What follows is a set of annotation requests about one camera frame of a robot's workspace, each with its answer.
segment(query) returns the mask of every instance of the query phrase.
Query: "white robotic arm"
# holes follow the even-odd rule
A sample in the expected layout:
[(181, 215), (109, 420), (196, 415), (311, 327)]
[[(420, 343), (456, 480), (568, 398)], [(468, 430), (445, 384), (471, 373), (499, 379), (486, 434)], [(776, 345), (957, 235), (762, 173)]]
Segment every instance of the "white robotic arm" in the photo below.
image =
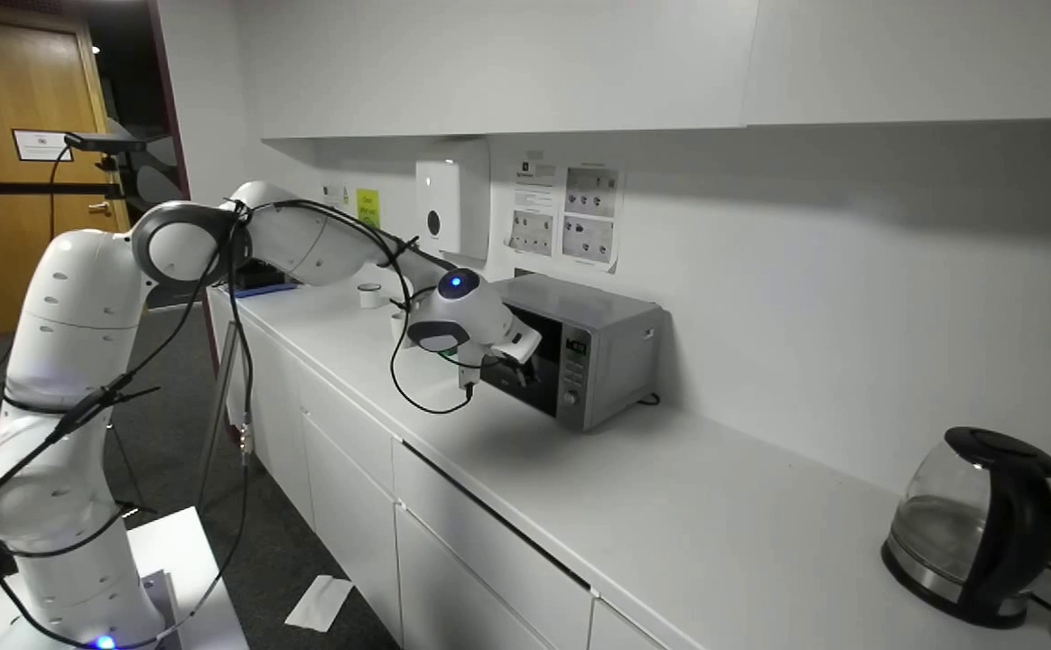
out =
[(163, 203), (125, 235), (55, 239), (25, 294), (8, 363), (0, 540), (18, 555), (25, 605), (57, 638), (18, 620), (0, 645), (102, 634), (125, 645), (167, 633), (102, 472), (109, 404), (137, 373), (125, 363), (149, 294), (163, 283), (223, 279), (231, 255), (264, 260), (301, 283), (344, 283), (363, 262), (388, 262), (405, 279), (406, 339), (456, 355), (463, 385), (475, 384), (486, 355), (524, 363), (538, 345), (538, 332), (480, 276), (269, 185), (240, 185), (215, 208)]

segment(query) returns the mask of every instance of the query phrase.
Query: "cabinet door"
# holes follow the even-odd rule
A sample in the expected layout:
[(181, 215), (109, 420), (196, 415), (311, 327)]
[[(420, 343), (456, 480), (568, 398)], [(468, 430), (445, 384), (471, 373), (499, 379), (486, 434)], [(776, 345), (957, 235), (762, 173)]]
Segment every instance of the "cabinet door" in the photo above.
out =
[(1051, 120), (1051, 0), (766, 0), (748, 124)]
[(313, 363), (301, 362), (301, 392), (296, 401), (321, 421), (335, 445), (388, 495), (388, 445), (392, 434), (368, 415), (363, 404), (340, 392)]
[(757, 0), (240, 0), (260, 136), (739, 124)]
[(544, 645), (406, 509), (397, 509), (397, 539), (406, 650)]
[(547, 645), (585, 645), (593, 593), (532, 539), (457, 492), (411, 449), (397, 449), (397, 497)]
[[(264, 469), (285, 492), (285, 497), (311, 524), (311, 486), (307, 486), (307, 438), (301, 421), (296, 401), (296, 357), (274, 336), (266, 336), (256, 321), (240, 321), (244, 343), (251, 355), (251, 445)], [(233, 367), (226, 384), (226, 415), (240, 421), (244, 398), (244, 362), (233, 343)]]
[(313, 497), (313, 533), (347, 570), (354, 590), (380, 614), (385, 633), (402, 638), (402, 597), (392, 564), (392, 497), (354, 467), (335, 434), (303, 415), (307, 469)]
[(594, 598), (593, 650), (660, 650), (660, 645), (635, 625), (628, 625), (616, 610), (610, 610), (604, 598)]

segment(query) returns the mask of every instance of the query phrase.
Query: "cable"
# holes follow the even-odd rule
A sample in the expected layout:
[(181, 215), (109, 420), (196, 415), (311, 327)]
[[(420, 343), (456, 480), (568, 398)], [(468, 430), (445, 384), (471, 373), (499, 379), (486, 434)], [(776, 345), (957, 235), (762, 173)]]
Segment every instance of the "cable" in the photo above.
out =
[(181, 313), (181, 321), (172, 326), (172, 332), (150, 351), (150, 355), (143, 355), (134, 367), (125, 367), (121, 374), (114, 374), (110, 384), (104, 384), (102, 390), (93, 390), (93, 392), (85, 392), (83, 401), (74, 401), (72, 409), (66, 409), (66, 415), (55, 421), (55, 430), (30, 451), (30, 455), (20, 455), (4, 477), (0, 477), (0, 486), (8, 486), (32, 457), (39, 457), (51, 445), (57, 445), (61, 438), (68, 438), (68, 434), (74, 434), (74, 430), (83, 430), (89, 420), (96, 420), (104, 409), (110, 409), (110, 404), (121, 404), (121, 401), (130, 401), (125, 392), (121, 392), (121, 385), (130, 385), (134, 384), (134, 374), (137, 373), (143, 373), (175, 336), (181, 336), (181, 327), (187, 326), (187, 318), (191, 318), (191, 307), (196, 307), (196, 301), (197, 301), (197, 294), (202, 294), (202, 284), (207, 284), (207, 279), (208, 279), (208, 270), (196, 283), (196, 294), (191, 294), (191, 301), (187, 301), (187, 307), (183, 307), (183, 313)]
[(89, 540), (102, 539), (104, 531), (110, 531), (110, 524), (121, 519), (121, 518), (125, 518), (125, 509), (114, 509), (114, 512), (104, 518), (104, 524), (93, 528), (85, 539), (79, 539), (79, 540), (72, 540), (72, 545), (61, 545), (61, 549), (30, 554), (30, 549), (9, 549), (9, 545), (8, 545), (8, 554), (9, 554), (9, 555), (30, 555), (30, 560), (66, 555), (66, 554), (74, 554), (74, 549), (89, 545)]
[(51, 158), (51, 177), (45, 177), (45, 185), (51, 185), (51, 239), (57, 235), (57, 223), (55, 223), (55, 220), (57, 220), (57, 215), (55, 215), (55, 194), (57, 194), (57, 190), (55, 190), (55, 179), (57, 179), (57, 165), (61, 165), (66, 154), (68, 154), (68, 148), (61, 148), (61, 150)]
[[(154, 345), (154, 355), (149, 355), (137, 367), (143, 367), (150, 357), (160, 357), (160, 351), (167, 351), (167, 343), (168, 343), (172, 336), (167, 336), (163, 345)], [(233, 540), (231, 540), (231, 549), (226, 549), (220, 570), (215, 570), (211, 583), (207, 585), (207, 593), (196, 598), (196, 605), (191, 605), (181, 620), (167, 625), (163, 633), (154, 633), (154, 634), (149, 634), (149, 638), (142, 638), (142, 642), (125, 642), (125, 645), (119, 645), (119, 650), (142, 650), (142, 645), (154, 645), (154, 642), (163, 642), (167, 634), (172, 634), (181, 625), (187, 625), (187, 620), (191, 620), (191, 616), (208, 603), (211, 590), (226, 577), (226, 570), (231, 570), (231, 564), (233, 564), (233, 554), (238, 554), (238, 545), (240, 545), (240, 539), (244, 539), (244, 512), (250, 512), (250, 463), (240, 463), (238, 531), (233, 531)], [(15, 610), (20, 614), (20, 620), (30, 620), (39, 634), (45, 634), (45, 638), (55, 638), (55, 642), (66, 642), (66, 645), (79, 645), (79, 650), (85, 645), (85, 642), (74, 642), (74, 638), (66, 638), (66, 634), (57, 634), (57, 633), (42, 627), (42, 625), (25, 610), (25, 603), (15, 597), (15, 590), (9, 590), (4, 577), (0, 577), (0, 590), (9, 597)]]
[[(231, 540), (231, 549), (226, 549), (220, 570), (211, 575), (211, 583), (208, 583), (208, 585), (202, 590), (202, 597), (196, 598), (196, 605), (191, 605), (183, 616), (175, 616), (175, 620), (168, 620), (167, 627), (160, 627), (154, 634), (137, 638), (137, 642), (114, 642), (114, 650), (160, 645), (160, 642), (163, 642), (167, 634), (172, 634), (181, 625), (187, 625), (191, 616), (197, 616), (197, 610), (208, 603), (211, 590), (226, 577), (226, 570), (231, 570), (231, 564), (233, 564), (233, 554), (238, 554), (238, 545), (240, 545), (240, 539), (244, 539), (250, 467), (240, 467), (240, 480), (238, 480), (238, 484), (240, 484), (240, 497), (238, 497), (238, 528), (233, 528), (233, 540)], [(0, 577), (0, 590), (8, 593), (8, 598), (15, 603), (15, 610), (20, 614), (20, 620), (25, 620), (30, 627), (34, 627), (39, 634), (45, 634), (45, 638), (55, 638), (55, 642), (61, 642), (61, 645), (85, 650), (85, 642), (68, 638), (68, 634), (57, 634), (55, 627), (39, 625), (39, 620), (30, 614), (30, 605), (18, 598), (18, 593), (15, 593), (4, 577)]]
[(233, 284), (231, 284), (233, 262), (238, 262), (238, 255), (233, 255), (233, 235), (238, 232), (226, 235), (226, 307), (231, 307), (231, 336), (238, 336), (238, 351), (240, 351), (240, 362), (244, 362), (240, 363), (240, 420), (244, 420), (244, 425), (251, 425), (250, 401), (251, 401), (256, 362), (250, 355), (250, 339), (244, 339), (240, 313), (238, 313), (238, 301), (233, 301)]
[(456, 367), (484, 367), (484, 363), (467, 363), (467, 362), (456, 362), (447, 355), (438, 355), (439, 362), (456, 363)]
[[(397, 284), (402, 284), (402, 295), (405, 295), (402, 309), (411, 309), (411, 289), (406, 289), (405, 266), (402, 266), (397, 254), (381, 242), (380, 232), (363, 227), (363, 223), (354, 220), (350, 212), (344, 212), (344, 208), (335, 208), (335, 207), (326, 207), (326, 203), (290, 197), (290, 203), (274, 203), (274, 207), (303, 207), (303, 208), (313, 208), (313, 212), (331, 215), (335, 223), (344, 223), (344, 227), (363, 235), (368, 242), (375, 242), (380, 254), (385, 255), (385, 266), (402, 279), (402, 283), (397, 283)], [(406, 318), (405, 318), (405, 327), (402, 327), (397, 343), (388, 345), (388, 362), (385, 362), (385, 374), (388, 374), (392, 390), (397, 390), (411, 409), (420, 409), (420, 412), (426, 412), (426, 415), (451, 415), (451, 412), (467, 409), (467, 404), (471, 401), (471, 385), (463, 385), (467, 398), (463, 398), (457, 404), (451, 404), (451, 409), (431, 409), (431, 404), (420, 404), (420, 401), (405, 390), (405, 384), (402, 384), (402, 374), (397, 374), (397, 355), (402, 355), (405, 339), (406, 339)]]

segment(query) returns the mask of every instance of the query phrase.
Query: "upper cabinet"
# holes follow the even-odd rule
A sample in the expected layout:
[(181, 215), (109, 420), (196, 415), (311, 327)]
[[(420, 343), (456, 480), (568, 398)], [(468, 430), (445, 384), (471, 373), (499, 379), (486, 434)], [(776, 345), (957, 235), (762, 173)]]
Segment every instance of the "upper cabinet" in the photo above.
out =
[(1051, 0), (762, 0), (745, 124), (1051, 120)]
[(739, 125), (757, 0), (238, 0), (260, 136)]

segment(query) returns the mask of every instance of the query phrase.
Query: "power socket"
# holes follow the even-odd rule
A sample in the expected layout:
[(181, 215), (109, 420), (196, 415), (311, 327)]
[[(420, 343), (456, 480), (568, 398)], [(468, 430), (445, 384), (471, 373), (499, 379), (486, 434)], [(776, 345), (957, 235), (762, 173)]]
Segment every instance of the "power socket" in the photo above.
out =
[(553, 255), (553, 215), (547, 212), (517, 208), (511, 212), (509, 249)]
[(562, 255), (610, 262), (614, 249), (610, 239), (614, 239), (610, 220), (562, 215)]
[(616, 173), (604, 165), (568, 165), (562, 212), (616, 215)]
[(316, 194), (321, 194), (321, 203), (328, 203), (328, 207), (335, 207), (344, 212), (354, 212), (347, 185), (326, 179), (326, 185), (316, 185)]

